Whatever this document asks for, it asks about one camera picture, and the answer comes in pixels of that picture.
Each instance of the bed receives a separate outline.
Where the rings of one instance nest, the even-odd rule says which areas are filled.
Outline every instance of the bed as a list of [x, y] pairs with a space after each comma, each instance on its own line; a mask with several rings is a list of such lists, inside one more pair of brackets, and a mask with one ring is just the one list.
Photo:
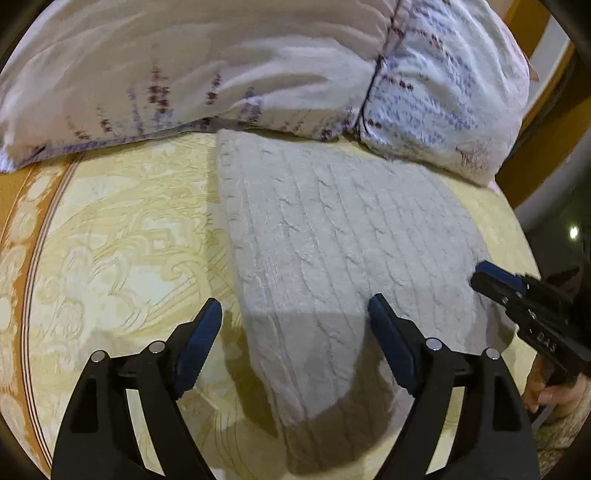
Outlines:
[[[218, 478], [293, 476], [264, 386], [248, 361], [215, 146], [213, 134], [181, 134], [60, 157], [0, 177], [0, 409], [46, 475], [61, 417], [90, 353], [139, 351], [166, 338], [213, 296], [228, 306], [225, 322], [196, 387], [179, 402], [181, 412]], [[373, 156], [345, 138], [330, 147]], [[492, 260], [536, 275], [503, 195], [437, 175], [476, 222]], [[503, 352], [520, 389], [533, 356], [517, 337]], [[158, 471], [139, 399], [132, 397], [131, 405], [142, 456]], [[432, 469], [447, 459], [458, 415], [456, 398]], [[362, 459], [314, 476], [371, 479], [394, 440], [390, 435]]]

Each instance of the pillow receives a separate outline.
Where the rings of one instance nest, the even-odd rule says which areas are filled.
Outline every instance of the pillow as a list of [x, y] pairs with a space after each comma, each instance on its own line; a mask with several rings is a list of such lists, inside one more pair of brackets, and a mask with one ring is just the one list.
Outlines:
[[386, 158], [487, 185], [517, 139], [528, 64], [486, 0], [402, 0], [356, 128]]
[[0, 168], [248, 124], [355, 122], [397, 0], [56, 0], [0, 75]]

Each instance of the finger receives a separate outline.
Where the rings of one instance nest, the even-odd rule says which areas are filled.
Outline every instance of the finger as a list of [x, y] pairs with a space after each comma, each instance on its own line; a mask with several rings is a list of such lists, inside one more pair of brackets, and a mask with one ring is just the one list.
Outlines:
[[539, 354], [536, 355], [534, 362], [531, 365], [530, 373], [527, 376], [525, 390], [521, 396], [525, 403], [525, 407], [533, 413], [535, 413], [540, 406], [538, 402], [538, 396], [546, 386], [541, 376], [541, 372], [544, 369], [544, 364], [544, 357]]
[[537, 400], [542, 405], [563, 405], [580, 401], [585, 389], [584, 378], [579, 375], [576, 383], [546, 387]]
[[527, 382], [531, 385], [545, 386], [544, 378], [542, 378], [542, 371], [544, 370], [545, 359], [540, 354], [535, 356], [534, 362], [531, 365], [530, 373], [527, 375]]

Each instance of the bedspread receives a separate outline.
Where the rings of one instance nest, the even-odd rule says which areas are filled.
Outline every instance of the bedspread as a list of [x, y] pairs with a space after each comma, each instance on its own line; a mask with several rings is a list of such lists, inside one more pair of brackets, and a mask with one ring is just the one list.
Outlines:
[[[333, 148], [360, 150], [347, 140]], [[495, 263], [537, 273], [504, 197], [441, 179], [476, 222]], [[249, 363], [217, 185], [215, 136], [199, 133], [63, 157], [0, 177], [0, 410], [46, 473], [90, 353], [138, 352], [213, 296], [224, 307], [222, 330], [180, 410], [218, 478], [293, 476]], [[504, 352], [520, 388], [532, 357], [517, 338]], [[139, 448], [157, 471], [139, 398], [132, 395], [130, 403]], [[433, 468], [449, 453], [458, 414], [448, 413]], [[394, 440], [310, 477], [373, 478]]]

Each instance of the human hand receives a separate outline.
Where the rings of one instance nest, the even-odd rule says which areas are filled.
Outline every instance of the human hand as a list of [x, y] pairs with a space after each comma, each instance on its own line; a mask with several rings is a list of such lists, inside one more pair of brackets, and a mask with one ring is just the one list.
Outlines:
[[540, 408], [540, 405], [556, 405], [549, 417], [550, 421], [555, 421], [570, 415], [577, 409], [587, 386], [587, 377], [580, 374], [574, 381], [546, 387], [547, 380], [542, 376], [545, 362], [543, 356], [536, 355], [521, 398], [526, 408], [533, 413]]

